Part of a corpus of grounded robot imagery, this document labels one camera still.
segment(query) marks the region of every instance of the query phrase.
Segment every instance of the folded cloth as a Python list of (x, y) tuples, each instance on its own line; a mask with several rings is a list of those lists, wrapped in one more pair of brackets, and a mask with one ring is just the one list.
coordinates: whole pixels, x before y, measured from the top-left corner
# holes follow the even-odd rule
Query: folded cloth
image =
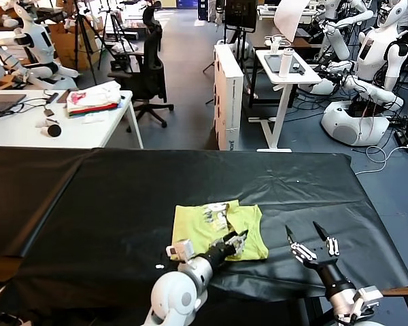
[(269, 250), (260, 235), (262, 213), (257, 205), (239, 206), (238, 200), (203, 206), (176, 206), (172, 244), (190, 239), (195, 253), (205, 253), (209, 245), (229, 232), (248, 230), (245, 248), (229, 261), (265, 259)]

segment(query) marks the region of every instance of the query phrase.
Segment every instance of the laptop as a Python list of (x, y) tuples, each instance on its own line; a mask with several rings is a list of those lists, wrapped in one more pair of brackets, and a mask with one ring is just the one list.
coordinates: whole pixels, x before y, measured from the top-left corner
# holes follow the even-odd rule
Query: laptop
[(25, 94), (0, 94), (0, 114), (11, 109), (24, 97), (26, 97)]

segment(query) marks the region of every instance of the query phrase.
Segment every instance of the humanoid robot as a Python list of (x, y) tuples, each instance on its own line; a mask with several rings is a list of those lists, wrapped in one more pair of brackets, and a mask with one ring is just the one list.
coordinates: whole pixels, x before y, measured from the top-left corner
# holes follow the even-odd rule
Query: humanoid robot
[[(339, 20), (338, 9), (341, 7), (341, 5), (348, 6), (350, 9), (355, 9), (359, 12), (359, 14)], [(340, 30), (369, 20), (372, 17), (373, 12), (367, 9), (363, 0), (350, 0), (346, 3), (343, 3), (342, 0), (326, 0), (324, 3), (324, 9), (315, 15), (314, 20), (314, 22), (320, 26), (325, 36), (318, 56), (320, 58), (327, 57), (327, 55), (324, 54), (324, 51), (329, 52), (332, 48), (339, 60), (347, 60), (350, 57), (350, 51), (340, 33)], [(316, 71), (319, 73), (319, 75), (326, 75), (324, 71), (326, 70), (327, 62), (319, 62), (319, 65), (320, 66), (316, 69)], [(323, 78), (320, 83), (315, 85), (299, 85), (299, 88), (306, 92), (320, 95), (331, 94), (335, 87), (335, 81), (326, 78)]]
[[(397, 31), (397, 22), (406, 7), (407, 0), (383, 3), (378, 28), (359, 35), (361, 48), (357, 61), (332, 62), (328, 66), (330, 73), (341, 74), (343, 89), (355, 90), (367, 101), (361, 116), (348, 114), (350, 101), (333, 102), (325, 109), (322, 126), (332, 138), (351, 146), (376, 145), (389, 124), (386, 117), (377, 114), (403, 106), (403, 99), (393, 93), (393, 88), (408, 57), (408, 44), (399, 41), (406, 32)], [(376, 85), (375, 76), (385, 67), (384, 85)]]
[[(19, 77), (22, 82), (29, 82), (41, 89), (76, 88), (72, 77), (77, 77), (78, 72), (54, 61), (54, 46), (47, 29), (36, 24), (26, 10), (17, 3), (14, 4), (14, 9), (22, 19), (23, 27), (14, 29), (15, 37), (0, 39), (0, 58), (5, 68), (13, 70), (12, 75)], [(22, 66), (17, 58), (7, 53), (1, 46), (28, 48), (38, 63)]]

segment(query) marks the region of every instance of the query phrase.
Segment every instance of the black table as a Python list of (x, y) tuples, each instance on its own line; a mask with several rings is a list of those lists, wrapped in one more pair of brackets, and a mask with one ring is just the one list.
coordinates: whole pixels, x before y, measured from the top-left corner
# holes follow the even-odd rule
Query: black table
[(0, 148), (0, 281), (15, 273), (48, 207), (85, 153)]
[[(39, 165), (56, 155), (43, 152), (33, 152)], [(298, 240), (314, 246), (317, 221), (338, 238), (339, 267), (357, 287), (408, 295), (408, 271), (347, 156), (114, 149), (82, 155), (2, 292), (1, 310), (24, 316), (51, 308), (148, 307), (155, 280), (175, 267), (164, 252), (176, 204), (234, 198), (259, 205), (270, 256), (227, 264), (214, 287), (267, 301), (324, 295), (316, 274), (293, 258), (284, 229), (288, 224)], [(169, 268), (157, 270), (156, 264)]]

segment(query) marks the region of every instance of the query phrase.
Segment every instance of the black office chair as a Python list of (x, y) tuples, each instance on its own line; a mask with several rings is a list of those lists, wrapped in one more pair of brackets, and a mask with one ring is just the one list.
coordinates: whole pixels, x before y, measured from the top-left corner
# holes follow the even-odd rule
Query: black office chair
[[(147, 26), (148, 31), (150, 34), (154, 32), (156, 29), (160, 30), (163, 36), (162, 25), (158, 20), (154, 18), (154, 11), (156, 9), (160, 9), (162, 7), (162, 3), (160, 1), (155, 1), (151, 6), (147, 6), (142, 14), (142, 22)], [(162, 38), (158, 43), (158, 50), (160, 51), (162, 47)]]
[(157, 55), (157, 47), (161, 37), (162, 33), (158, 29), (154, 29), (143, 44), (143, 53), (129, 53), (129, 55), (136, 57), (140, 72), (126, 73), (122, 71), (112, 71), (108, 76), (115, 78), (123, 90), (131, 90), (133, 92), (133, 101), (143, 102), (142, 105), (135, 108), (136, 111), (140, 111), (137, 115), (137, 120), (148, 112), (162, 123), (163, 128), (166, 128), (166, 121), (154, 112), (154, 110), (168, 108), (170, 111), (173, 111), (174, 106), (172, 104), (149, 103), (156, 95), (159, 98), (163, 98), (164, 103), (167, 102), (165, 72), (163, 63)]

